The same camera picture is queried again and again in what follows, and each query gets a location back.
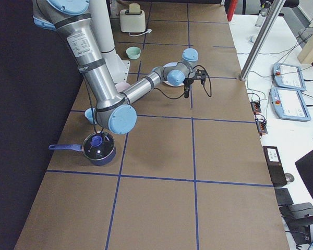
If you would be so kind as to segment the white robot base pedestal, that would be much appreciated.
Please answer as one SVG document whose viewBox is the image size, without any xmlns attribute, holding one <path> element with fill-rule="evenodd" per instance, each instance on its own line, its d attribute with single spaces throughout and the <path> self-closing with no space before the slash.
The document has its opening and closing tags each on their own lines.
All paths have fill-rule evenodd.
<svg viewBox="0 0 313 250">
<path fill-rule="evenodd" d="M 116 52 L 106 1 L 91 0 L 89 12 L 91 29 L 114 83 L 126 82 L 130 62 L 122 60 Z"/>
</svg>

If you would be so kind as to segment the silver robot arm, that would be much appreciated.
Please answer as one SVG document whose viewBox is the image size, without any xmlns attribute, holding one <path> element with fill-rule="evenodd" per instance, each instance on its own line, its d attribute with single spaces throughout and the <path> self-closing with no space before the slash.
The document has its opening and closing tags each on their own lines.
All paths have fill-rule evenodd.
<svg viewBox="0 0 313 250">
<path fill-rule="evenodd" d="M 34 23 L 56 31 L 72 52 L 79 72 L 92 89 L 97 104 L 97 123 L 112 133 L 133 129 L 137 114 L 132 103 L 160 83 L 184 84 L 188 97 L 195 80 L 205 82 L 207 72 L 197 64 L 198 52 L 187 48 L 174 66 L 156 67 L 147 76 L 123 91 L 116 87 L 125 81 L 129 62 L 117 55 L 109 12 L 105 1 L 33 1 Z"/>
</svg>

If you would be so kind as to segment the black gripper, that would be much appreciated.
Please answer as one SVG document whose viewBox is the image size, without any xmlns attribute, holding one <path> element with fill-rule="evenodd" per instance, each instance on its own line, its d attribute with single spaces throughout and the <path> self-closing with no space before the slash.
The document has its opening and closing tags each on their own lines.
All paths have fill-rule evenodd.
<svg viewBox="0 0 313 250">
<path fill-rule="evenodd" d="M 204 87 L 207 78 L 207 72 L 205 70 L 197 69 L 192 77 L 185 78 L 184 84 L 184 98 L 189 98 L 190 86 L 195 80 L 200 80 L 201 85 Z"/>
</svg>

